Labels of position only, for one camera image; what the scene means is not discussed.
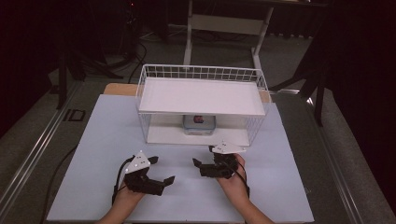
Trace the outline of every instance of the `gray carpet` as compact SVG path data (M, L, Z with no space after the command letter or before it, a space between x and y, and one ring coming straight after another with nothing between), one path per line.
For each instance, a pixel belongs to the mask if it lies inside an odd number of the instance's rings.
M256 38L241 41L205 42L194 38L192 64L252 67L249 48ZM182 64L185 36L174 35L168 44L162 41L142 40L148 52L146 63ZM268 36L260 53L261 62L269 86L289 78L309 46L309 39ZM45 152L27 180L20 195L9 210L4 223L38 223L45 203L47 186L53 170L65 154L75 146L95 105L98 94L107 83L126 82L135 64L118 69L123 80L109 79L90 72L86 81L79 85L67 109L86 110L82 122L62 121ZM139 76L139 69L134 74ZM290 86L298 90L302 82ZM396 223L382 193L362 157L353 134L348 129L330 91L326 91L323 123L324 128L312 128L312 115L306 113L307 105L298 95L279 93L274 99L281 112L290 145L299 168L315 223L353 223L349 220L342 198L334 183L332 170L326 159L325 147L340 164L347 185L361 214L362 223ZM0 140L0 190L4 192L18 167L33 148L39 135L55 113L57 98L46 94L37 104ZM49 195L49 207L56 195L67 165L61 167Z

